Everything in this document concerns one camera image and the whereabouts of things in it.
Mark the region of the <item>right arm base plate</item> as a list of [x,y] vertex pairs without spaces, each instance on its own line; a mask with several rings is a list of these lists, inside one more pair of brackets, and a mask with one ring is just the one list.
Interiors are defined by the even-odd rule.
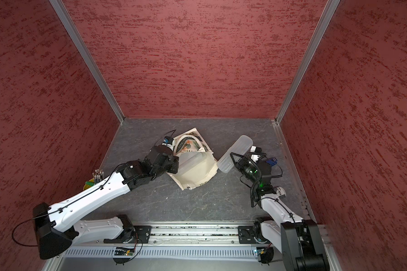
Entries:
[[257,234],[252,226],[239,226],[238,240],[240,244],[268,244],[268,240]]

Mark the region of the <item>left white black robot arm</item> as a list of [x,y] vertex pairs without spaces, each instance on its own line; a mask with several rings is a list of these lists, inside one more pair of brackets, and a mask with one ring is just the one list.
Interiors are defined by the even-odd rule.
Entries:
[[51,259],[73,245],[92,241],[137,243],[138,234],[126,215],[92,221],[84,217],[166,172],[177,173],[178,168],[179,159],[172,145],[153,146],[143,160],[118,165],[91,188],[53,205],[37,205],[33,209],[33,224],[40,259]]

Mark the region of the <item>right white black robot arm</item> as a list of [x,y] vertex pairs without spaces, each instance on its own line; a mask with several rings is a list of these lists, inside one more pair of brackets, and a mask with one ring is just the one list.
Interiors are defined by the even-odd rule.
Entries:
[[330,264],[318,225],[295,214],[282,202],[285,190],[271,184],[282,174],[272,172],[266,154],[232,152],[230,157],[235,168],[252,183],[249,187],[251,206],[258,206],[269,215],[267,219],[255,220],[256,241],[270,242],[271,248],[280,251],[287,271],[328,271]]

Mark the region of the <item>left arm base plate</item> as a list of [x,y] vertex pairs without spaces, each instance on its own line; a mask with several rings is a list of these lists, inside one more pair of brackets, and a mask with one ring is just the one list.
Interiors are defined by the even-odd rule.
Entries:
[[124,229],[115,239],[104,239],[104,243],[143,243],[149,242],[151,226],[134,226],[133,229]]

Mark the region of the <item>cream canvas tote bag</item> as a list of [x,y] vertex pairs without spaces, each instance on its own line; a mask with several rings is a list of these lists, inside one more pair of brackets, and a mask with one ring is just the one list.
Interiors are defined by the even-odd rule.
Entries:
[[179,167],[176,174],[171,173],[169,176],[180,189],[198,188],[217,174],[214,152],[196,128],[176,136],[173,151],[174,156],[179,158]]

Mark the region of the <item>frosted translucent pencil case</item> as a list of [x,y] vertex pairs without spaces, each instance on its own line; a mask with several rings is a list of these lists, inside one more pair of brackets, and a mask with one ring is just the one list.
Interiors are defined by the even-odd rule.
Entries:
[[223,173],[229,173],[234,167],[235,158],[245,155],[253,146],[253,140],[241,135],[238,140],[225,152],[225,154],[217,162],[218,169]]

